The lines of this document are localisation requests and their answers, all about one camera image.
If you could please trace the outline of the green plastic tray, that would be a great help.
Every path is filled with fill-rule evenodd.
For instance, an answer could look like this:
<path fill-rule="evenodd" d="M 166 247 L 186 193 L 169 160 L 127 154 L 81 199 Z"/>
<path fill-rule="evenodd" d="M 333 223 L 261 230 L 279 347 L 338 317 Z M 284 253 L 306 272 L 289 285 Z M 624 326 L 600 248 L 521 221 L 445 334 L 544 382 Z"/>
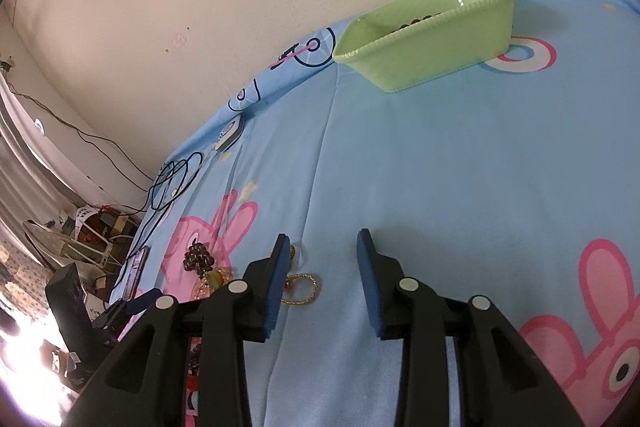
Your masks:
<path fill-rule="evenodd" d="M 352 20 L 333 60 L 387 93 L 509 49 L 515 0 L 393 0 Z"/>

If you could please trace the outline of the blue cartoon pig bedsheet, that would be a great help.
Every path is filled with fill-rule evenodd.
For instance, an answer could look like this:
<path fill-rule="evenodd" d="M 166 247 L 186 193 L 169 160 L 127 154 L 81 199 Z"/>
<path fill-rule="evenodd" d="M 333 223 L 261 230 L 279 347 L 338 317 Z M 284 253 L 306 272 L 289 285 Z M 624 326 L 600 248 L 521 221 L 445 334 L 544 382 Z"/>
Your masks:
<path fill-rule="evenodd" d="M 294 43 L 169 156 L 140 289 L 188 301 L 190 244 L 241 273 L 287 235 L 319 292 L 247 346 L 253 423 L 389 426 L 401 345 L 368 320 L 368 229 L 436 293 L 487 296 L 603 424 L 639 373 L 639 1 L 515 0 L 505 56 L 397 93 L 332 61 L 344 28 Z"/>

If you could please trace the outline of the white charger device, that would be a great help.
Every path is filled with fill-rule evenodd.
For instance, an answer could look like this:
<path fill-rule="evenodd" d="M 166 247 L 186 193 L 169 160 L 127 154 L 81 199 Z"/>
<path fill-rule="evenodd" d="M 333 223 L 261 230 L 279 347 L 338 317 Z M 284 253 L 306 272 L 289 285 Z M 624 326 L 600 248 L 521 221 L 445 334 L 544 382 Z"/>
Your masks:
<path fill-rule="evenodd" d="M 244 118 L 242 115 L 236 115 L 221 130 L 218 140 L 214 144 L 214 151 L 217 153 L 229 150 L 232 145 L 239 140 L 244 129 Z"/>

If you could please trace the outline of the smartphone with gold case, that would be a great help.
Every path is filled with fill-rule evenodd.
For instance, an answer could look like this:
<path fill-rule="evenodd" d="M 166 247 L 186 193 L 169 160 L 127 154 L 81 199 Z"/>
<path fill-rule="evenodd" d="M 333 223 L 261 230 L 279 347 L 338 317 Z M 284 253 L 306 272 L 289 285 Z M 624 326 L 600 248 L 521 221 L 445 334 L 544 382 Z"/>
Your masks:
<path fill-rule="evenodd" d="M 122 292 L 122 298 L 125 300 L 134 299 L 134 295 L 136 295 L 146 259 L 149 258 L 149 252 L 149 246 L 142 246 L 136 251 L 134 257 L 132 257 L 125 288 Z"/>

